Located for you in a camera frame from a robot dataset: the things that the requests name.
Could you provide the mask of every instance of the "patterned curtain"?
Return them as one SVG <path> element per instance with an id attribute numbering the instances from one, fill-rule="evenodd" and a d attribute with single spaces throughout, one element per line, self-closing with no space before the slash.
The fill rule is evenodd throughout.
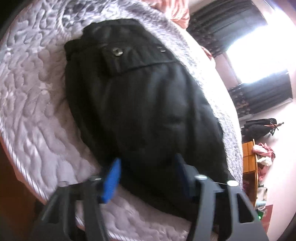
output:
<path id="1" fill-rule="evenodd" d="M 251 84 L 240 84 L 228 92 L 239 118 L 259 113 L 293 98 L 287 71 L 272 74 Z"/>
<path id="2" fill-rule="evenodd" d="M 187 31 L 216 57 L 266 24 L 251 0 L 216 0 L 191 15 Z"/>

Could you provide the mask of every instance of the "wooden cabinet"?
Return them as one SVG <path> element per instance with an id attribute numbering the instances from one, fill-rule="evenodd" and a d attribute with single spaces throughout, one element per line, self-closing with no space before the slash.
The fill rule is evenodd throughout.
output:
<path id="1" fill-rule="evenodd" d="M 246 194 L 253 206 L 256 206 L 257 189 L 258 189 L 258 168 L 257 155 L 253 154 L 252 148 L 255 141 L 242 144 L 243 150 L 243 180 L 249 183 Z"/>

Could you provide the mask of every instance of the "metal screw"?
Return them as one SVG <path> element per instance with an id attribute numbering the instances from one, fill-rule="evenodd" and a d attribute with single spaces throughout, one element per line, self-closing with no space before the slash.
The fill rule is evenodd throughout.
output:
<path id="1" fill-rule="evenodd" d="M 91 182 L 94 182 L 94 181 L 100 181 L 102 178 L 100 178 L 99 176 L 96 176 L 96 175 L 94 175 L 94 176 L 90 176 L 89 177 L 89 180 L 91 181 Z"/>
<path id="2" fill-rule="evenodd" d="M 165 50 L 161 46 L 157 46 L 158 49 L 160 49 L 161 52 L 165 52 Z"/>
<path id="3" fill-rule="evenodd" d="M 237 187 L 239 185 L 239 183 L 235 180 L 229 180 L 227 182 L 227 185 L 230 186 L 230 187 Z"/>
<path id="4" fill-rule="evenodd" d="M 120 55 L 123 54 L 123 51 L 122 51 L 122 49 L 120 49 L 120 48 L 113 48 L 113 49 L 112 49 L 112 52 L 113 52 L 113 54 L 114 54 L 115 56 L 120 56 Z"/>
<path id="5" fill-rule="evenodd" d="M 201 181 L 207 180 L 207 176 L 201 174 L 196 175 L 195 178 Z"/>

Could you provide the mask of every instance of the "pink cloth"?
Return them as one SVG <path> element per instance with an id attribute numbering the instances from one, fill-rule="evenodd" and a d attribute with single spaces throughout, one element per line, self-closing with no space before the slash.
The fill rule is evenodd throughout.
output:
<path id="1" fill-rule="evenodd" d="M 252 149 L 253 153 L 257 153 L 260 156 L 269 156 L 271 158 L 271 161 L 273 161 L 276 157 L 274 151 L 271 147 L 269 147 L 266 143 L 262 144 L 259 143 L 258 145 L 254 145 Z M 261 168 L 258 166 L 258 180 L 262 181 L 267 174 L 270 166 L 264 166 Z"/>
<path id="2" fill-rule="evenodd" d="M 189 0 L 140 0 L 163 12 L 170 20 L 186 29 L 189 24 Z"/>
<path id="3" fill-rule="evenodd" d="M 261 155 L 261 156 L 269 156 L 272 161 L 276 157 L 272 148 L 269 147 L 266 143 L 265 144 L 259 143 L 258 145 L 254 145 L 252 151 L 253 153 L 257 153 L 258 155 Z"/>
<path id="4" fill-rule="evenodd" d="M 249 193 L 249 188 L 250 188 L 250 182 L 249 181 L 247 181 L 247 180 L 242 180 L 242 189 L 244 190 L 244 192 L 246 193 L 246 194 L 248 194 Z"/>
<path id="5" fill-rule="evenodd" d="M 213 63 L 214 66 L 216 66 L 216 62 L 214 60 L 213 55 L 207 50 L 205 47 L 201 46 L 207 57 L 210 59 L 210 61 Z"/>

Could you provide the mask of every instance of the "white mattress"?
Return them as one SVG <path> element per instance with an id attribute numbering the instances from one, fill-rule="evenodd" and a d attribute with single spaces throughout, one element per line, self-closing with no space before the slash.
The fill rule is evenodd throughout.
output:
<path id="1" fill-rule="evenodd" d="M 90 23 L 118 18 L 141 22 L 202 87 L 224 131 L 229 170 L 241 185 L 239 123 L 219 75 L 186 31 L 134 0 L 34 0 L 7 30 L 0 45 L 0 132 L 24 181 L 39 199 L 47 200 L 59 182 L 82 182 L 99 171 L 65 98 L 63 46 Z M 185 240 L 190 227 L 121 187 L 102 212 L 110 236 L 118 240 Z M 80 224 L 82 216 L 78 211 Z"/>

